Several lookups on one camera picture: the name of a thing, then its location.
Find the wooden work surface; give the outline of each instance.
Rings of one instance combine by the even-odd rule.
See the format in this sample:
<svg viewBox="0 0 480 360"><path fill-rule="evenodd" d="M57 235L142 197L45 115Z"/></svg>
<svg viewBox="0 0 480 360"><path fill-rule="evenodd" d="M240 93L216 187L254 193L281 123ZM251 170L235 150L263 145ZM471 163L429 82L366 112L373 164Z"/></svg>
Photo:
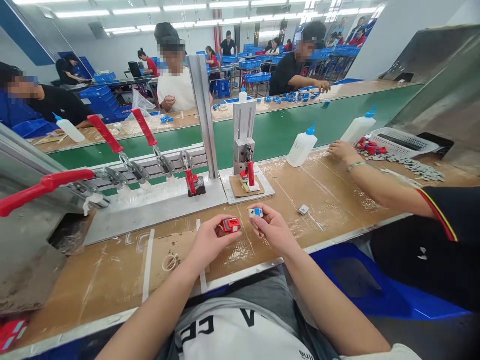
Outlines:
<svg viewBox="0 0 480 360"><path fill-rule="evenodd" d="M446 164L434 165L433 156L421 160L443 172L446 179L446 183L423 182L424 185L480 185L478 177L460 169ZM371 163L410 179L417 177L398 163ZM265 162L260 168L275 190L275 195L263 202L282 213L304 249L400 215L398 211L379 207L368 198L353 183L345 166L329 156L325 149L312 152L298 168L289 166L284 159ZM168 276L162 270L165 256L176 253L184 259L187 255L195 237L197 219L204 222L217 214L231 214L238 217L243 226L243 236L210 265L206 275L208 282L276 259L268 242L254 235L247 212L249 205L251 202L220 206L81 249L68 260L48 302L33 315L16 348L140 306L145 279L149 279L149 293L152 293ZM302 205L310 208L305 216L297 212ZM152 229L151 272L146 276Z"/></svg>
<svg viewBox="0 0 480 360"><path fill-rule="evenodd" d="M272 111L285 110L297 107L303 107L306 105L318 104L325 101L333 101L338 99L344 99L359 95L371 94L380 91L400 88L409 86L410 84L404 82L398 84L393 81L384 81L384 80L374 80L374 81L360 81L353 82L349 84L341 84L332 86L331 91L324 93L317 97L315 100L310 100L309 102L282 102L277 104L276 102L267 103L262 100L261 103L257 104L256 113L263 114ZM198 119L197 110L174 112L168 114L174 118L173 122L167 122L162 124L161 117L163 115L152 116L147 118L148 126L153 134L171 131L180 128L187 128L191 126L196 126L200 124ZM212 119L214 122L224 121L233 119L234 117L234 106L229 104L228 108L225 111L212 110ZM121 124L121 132L117 135L114 135L117 140L136 138L143 136L142 129L136 120L133 121L123 121ZM110 130L114 129L114 124L107 125ZM100 133L94 127L80 129L80 131L85 135L86 140L80 143L74 142L70 137L65 137L61 142L54 141L61 139L63 135L59 138L53 137L38 137L31 140L32 144L35 145L42 152L49 154L54 152L66 151L76 148L81 148L85 146L91 146L95 144L104 143L105 140L100 135Z"/></svg>

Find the white basket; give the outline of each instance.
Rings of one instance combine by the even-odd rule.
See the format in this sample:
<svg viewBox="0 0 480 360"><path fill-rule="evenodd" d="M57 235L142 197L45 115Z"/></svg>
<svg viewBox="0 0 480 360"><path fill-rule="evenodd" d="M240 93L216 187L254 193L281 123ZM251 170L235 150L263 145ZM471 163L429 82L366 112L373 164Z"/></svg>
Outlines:
<svg viewBox="0 0 480 360"><path fill-rule="evenodd" d="M420 150L411 150L383 137L379 137L379 134L388 135L389 137L392 137L394 139L401 140L408 144L412 144L416 147L419 147ZM416 157L418 155L431 153L440 147L434 142L422 139L414 135L410 135L409 133L394 129L392 127L383 127L381 129L372 131L370 141L377 143L379 147L386 147L387 151L391 154L408 159Z"/></svg>

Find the bracelet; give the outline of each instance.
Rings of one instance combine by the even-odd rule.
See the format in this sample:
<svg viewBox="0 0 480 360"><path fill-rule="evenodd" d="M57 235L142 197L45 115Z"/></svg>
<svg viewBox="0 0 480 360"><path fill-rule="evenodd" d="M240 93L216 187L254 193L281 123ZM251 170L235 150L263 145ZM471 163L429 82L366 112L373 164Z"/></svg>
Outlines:
<svg viewBox="0 0 480 360"><path fill-rule="evenodd" d="M368 165L368 164L365 161L359 161L354 164L348 165L346 169L348 172L351 172L353 168L356 168L357 166L360 166L360 165Z"/></svg>

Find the black t-shirt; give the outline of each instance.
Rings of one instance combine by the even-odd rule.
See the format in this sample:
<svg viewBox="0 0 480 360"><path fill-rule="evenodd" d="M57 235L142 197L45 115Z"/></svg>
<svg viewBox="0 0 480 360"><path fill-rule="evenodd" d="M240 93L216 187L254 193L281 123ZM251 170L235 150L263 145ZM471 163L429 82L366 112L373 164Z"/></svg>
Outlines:
<svg viewBox="0 0 480 360"><path fill-rule="evenodd" d="M74 67L70 63L70 61L65 59L60 59L56 62L56 72L58 76L60 76L60 81L62 84L65 85L78 85L79 82L75 79L69 77L65 72L68 72L73 75Z"/></svg>
<svg viewBox="0 0 480 360"><path fill-rule="evenodd" d="M480 311L480 187L419 190L439 220L410 216L372 233L388 277L469 311Z"/></svg>
<svg viewBox="0 0 480 360"><path fill-rule="evenodd" d="M223 56L232 56L235 54L235 41L232 39L230 40L230 43L227 42L227 39L223 40L221 43L220 47L223 49Z"/></svg>
<svg viewBox="0 0 480 360"><path fill-rule="evenodd" d="M42 85L42 87L45 92L45 99L31 99L28 106L41 114L48 122L57 122L53 115L55 113L77 126L86 121L87 116L94 114L87 105L71 92L48 85Z"/></svg>
<svg viewBox="0 0 480 360"><path fill-rule="evenodd" d="M275 72L271 76L270 96L281 95L295 91L295 88L289 85L289 81L302 73L303 65L297 63L295 53L288 53L280 60Z"/></svg>

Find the white glue bottle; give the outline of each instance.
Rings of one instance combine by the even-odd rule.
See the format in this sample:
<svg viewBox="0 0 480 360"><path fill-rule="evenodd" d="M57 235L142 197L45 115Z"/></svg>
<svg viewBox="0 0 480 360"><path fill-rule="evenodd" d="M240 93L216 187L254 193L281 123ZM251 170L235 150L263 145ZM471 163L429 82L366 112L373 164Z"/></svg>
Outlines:
<svg viewBox="0 0 480 360"><path fill-rule="evenodd" d="M309 128L306 132L298 134L291 147L290 153L286 157L286 161L292 165L294 168L298 168L303 165L305 160L307 160L310 152L317 143L317 137L315 134L315 124Z"/></svg>
<svg viewBox="0 0 480 360"><path fill-rule="evenodd" d="M374 119L375 109L376 107L374 107L372 111L368 112L365 116L357 117L355 120L353 120L340 140L349 143L353 147L356 146L362 137L369 134L370 129L377 122Z"/></svg>
<svg viewBox="0 0 480 360"><path fill-rule="evenodd" d="M81 143L85 140L85 136L68 120L61 118L56 113L52 112L55 116L56 124L62 129L76 143Z"/></svg>
<svg viewBox="0 0 480 360"><path fill-rule="evenodd" d="M238 97L238 103L246 103L247 102L247 92L245 91L245 86L241 88L240 96Z"/></svg>

